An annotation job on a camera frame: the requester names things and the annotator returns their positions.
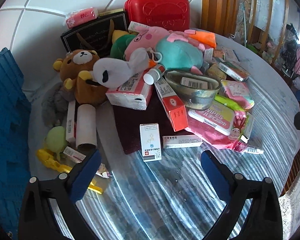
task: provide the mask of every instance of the wipes lid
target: wipes lid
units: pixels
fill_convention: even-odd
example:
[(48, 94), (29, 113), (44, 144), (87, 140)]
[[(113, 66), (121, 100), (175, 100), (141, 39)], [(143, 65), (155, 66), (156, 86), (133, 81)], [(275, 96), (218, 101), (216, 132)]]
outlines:
[(213, 100), (212, 105), (204, 111), (190, 109), (189, 116), (204, 122), (224, 135), (230, 135), (234, 122), (234, 111)]

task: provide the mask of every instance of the dark red cloth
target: dark red cloth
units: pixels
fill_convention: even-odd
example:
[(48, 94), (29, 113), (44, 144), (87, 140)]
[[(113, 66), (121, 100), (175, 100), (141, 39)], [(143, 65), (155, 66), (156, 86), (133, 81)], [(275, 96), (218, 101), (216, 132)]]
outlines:
[(167, 114), (156, 92), (152, 93), (149, 105), (145, 111), (133, 110), (121, 106), (113, 106), (115, 124), (125, 154), (141, 150), (141, 124), (158, 123), (161, 146), (162, 136), (193, 134), (186, 130), (174, 132)]

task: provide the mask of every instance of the table surface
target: table surface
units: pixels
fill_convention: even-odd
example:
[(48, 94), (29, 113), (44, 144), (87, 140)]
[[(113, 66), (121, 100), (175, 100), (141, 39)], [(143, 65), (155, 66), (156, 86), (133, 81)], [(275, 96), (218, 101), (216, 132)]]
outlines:
[[(203, 150), (209, 149), (232, 172), (247, 179), (271, 177), (279, 195), (284, 187), (293, 158), (300, 148), (300, 131), (293, 125), (299, 104), (277, 72), (259, 56), (223, 36), (218, 44), (233, 49), (241, 66), (250, 72), (246, 81), (255, 101), (252, 114), (255, 124), (249, 144), (264, 149), (263, 155), (240, 154), (217, 150), (204, 143), (201, 147), (164, 149), (162, 160), (144, 163), (139, 152), (123, 153), (115, 128), (111, 105), (97, 109), (97, 131), (113, 177), (99, 179), (105, 192), (90, 190), (77, 207), (100, 239), (202, 239), (216, 221), (225, 203), (218, 199), (200, 165)], [(45, 136), (41, 101), (33, 104), (29, 133), (29, 161), (32, 175), (39, 179), (55, 178), (34, 157)], [(63, 233), (70, 237), (58, 208), (52, 203)], [(240, 231), (250, 201), (233, 231)]]

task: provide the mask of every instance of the grey plush toy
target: grey plush toy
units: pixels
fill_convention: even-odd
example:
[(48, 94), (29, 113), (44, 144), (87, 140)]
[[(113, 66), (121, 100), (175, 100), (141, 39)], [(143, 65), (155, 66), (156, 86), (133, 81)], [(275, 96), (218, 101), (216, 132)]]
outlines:
[(68, 104), (73, 100), (75, 100), (74, 92), (66, 91), (62, 82), (49, 89), (41, 103), (44, 125), (50, 128), (61, 125), (67, 115)]

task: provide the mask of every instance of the green plush toy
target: green plush toy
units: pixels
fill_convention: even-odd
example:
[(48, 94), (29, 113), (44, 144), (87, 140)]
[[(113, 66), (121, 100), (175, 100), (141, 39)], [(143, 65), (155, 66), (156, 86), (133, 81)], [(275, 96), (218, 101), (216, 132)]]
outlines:
[(111, 47), (110, 57), (124, 60), (124, 51), (135, 37), (134, 34), (126, 34), (118, 38)]
[(62, 126), (52, 128), (44, 139), (45, 148), (57, 154), (60, 161), (60, 153), (67, 147), (66, 129)]

